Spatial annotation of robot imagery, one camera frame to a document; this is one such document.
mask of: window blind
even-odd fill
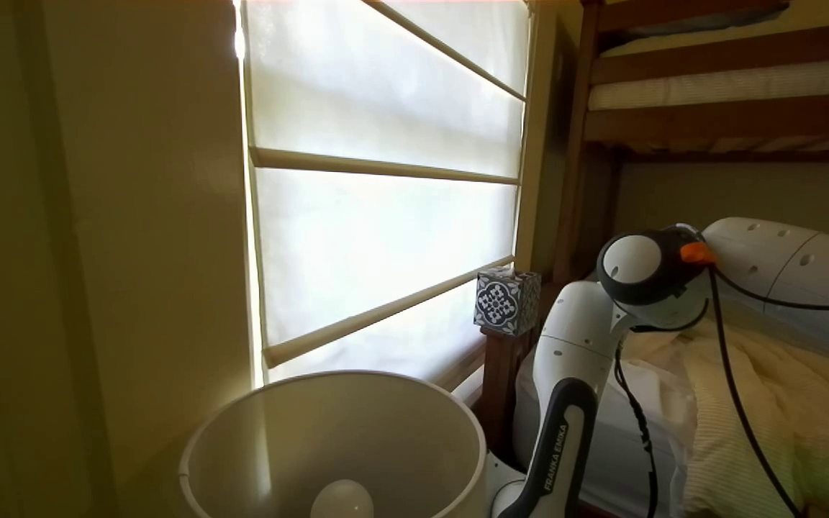
[[[511,262],[520,0],[248,0],[248,141],[269,377],[476,364],[471,281]]]

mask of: beige wall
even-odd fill
[[[0,0],[0,517],[180,517],[249,387],[226,0]]]
[[[829,165],[628,165],[615,232],[757,216],[829,235]]]

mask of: white bedsheet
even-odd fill
[[[757,322],[728,322],[728,353],[744,412],[797,506],[829,517],[829,358]],[[528,364],[517,374],[514,450],[528,458],[535,396]],[[623,367],[645,406],[662,478],[659,517],[787,518],[734,414],[712,322],[682,335],[632,335]],[[602,399],[584,498],[645,517],[648,463],[623,399]]]
[[[767,486],[724,393],[712,325],[629,337],[628,358],[656,364],[682,353],[695,399],[685,514],[787,518]],[[728,353],[764,458],[799,506],[829,514],[829,358],[753,325],[728,322]]]
[[[731,26],[718,33],[688,33],[668,39],[640,39],[617,46],[607,56],[635,56],[671,46],[692,46],[712,42],[735,42],[751,36],[774,36],[829,26],[829,0],[792,0],[792,6],[764,20],[747,26]],[[604,85],[590,92],[590,109],[635,109],[635,108],[685,108],[685,104],[722,104],[722,101],[763,101],[763,99],[802,99],[829,96],[829,60],[793,65],[743,72],[707,72],[653,82]]]

